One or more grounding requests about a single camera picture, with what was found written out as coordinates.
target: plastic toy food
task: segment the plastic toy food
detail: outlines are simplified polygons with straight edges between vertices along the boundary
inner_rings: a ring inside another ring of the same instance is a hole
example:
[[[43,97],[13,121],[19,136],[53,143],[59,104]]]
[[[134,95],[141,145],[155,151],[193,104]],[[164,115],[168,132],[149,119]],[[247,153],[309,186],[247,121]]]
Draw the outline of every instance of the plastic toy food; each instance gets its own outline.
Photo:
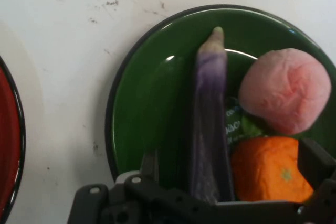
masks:
[[[232,154],[236,194],[240,200],[303,202],[313,190],[297,168],[298,141],[284,136],[241,142]]]
[[[275,130],[307,130],[325,107],[331,83],[323,65],[297,49],[270,51],[248,70],[239,90],[240,105]]]
[[[190,194],[205,202],[234,200],[232,171],[225,132],[227,56],[224,34],[216,27],[200,47],[196,63]]]

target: green plate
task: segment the green plate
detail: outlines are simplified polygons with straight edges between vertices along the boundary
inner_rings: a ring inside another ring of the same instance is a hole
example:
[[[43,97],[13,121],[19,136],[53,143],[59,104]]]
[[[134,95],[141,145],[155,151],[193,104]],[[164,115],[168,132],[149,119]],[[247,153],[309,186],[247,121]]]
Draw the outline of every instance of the green plate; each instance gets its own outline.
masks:
[[[333,90],[327,107],[300,136],[336,156],[336,70],[321,48],[298,28],[263,11],[236,5],[186,10],[153,27],[131,49],[114,80],[106,113],[106,148],[112,176],[138,170],[147,150],[159,149],[160,184],[181,187],[186,143],[192,136],[195,56],[221,26],[228,49],[229,96],[236,96],[250,65],[270,50],[297,48],[327,69]]]

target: orange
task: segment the orange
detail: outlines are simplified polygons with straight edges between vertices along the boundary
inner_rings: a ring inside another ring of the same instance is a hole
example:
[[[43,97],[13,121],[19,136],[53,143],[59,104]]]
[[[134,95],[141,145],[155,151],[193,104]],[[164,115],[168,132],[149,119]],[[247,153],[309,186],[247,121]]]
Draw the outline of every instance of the orange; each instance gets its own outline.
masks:
[[[240,200],[303,202],[313,189],[297,168],[299,142],[290,137],[256,137],[241,142],[231,158]]]

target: red plate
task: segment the red plate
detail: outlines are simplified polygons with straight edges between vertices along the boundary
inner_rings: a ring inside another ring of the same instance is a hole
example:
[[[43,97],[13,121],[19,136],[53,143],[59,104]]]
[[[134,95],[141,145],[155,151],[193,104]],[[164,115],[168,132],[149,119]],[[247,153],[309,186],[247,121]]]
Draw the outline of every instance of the red plate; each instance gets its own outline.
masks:
[[[0,57],[0,223],[14,204],[25,159],[25,122],[21,101]]]

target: screw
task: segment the screw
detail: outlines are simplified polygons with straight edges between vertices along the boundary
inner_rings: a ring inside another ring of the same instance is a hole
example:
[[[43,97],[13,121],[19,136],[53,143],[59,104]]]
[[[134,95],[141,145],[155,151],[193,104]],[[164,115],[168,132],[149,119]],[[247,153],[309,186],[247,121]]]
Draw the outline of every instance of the screw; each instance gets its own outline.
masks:
[[[140,183],[140,182],[141,182],[141,178],[139,178],[139,177],[132,178],[132,183],[137,184],[137,183]]]

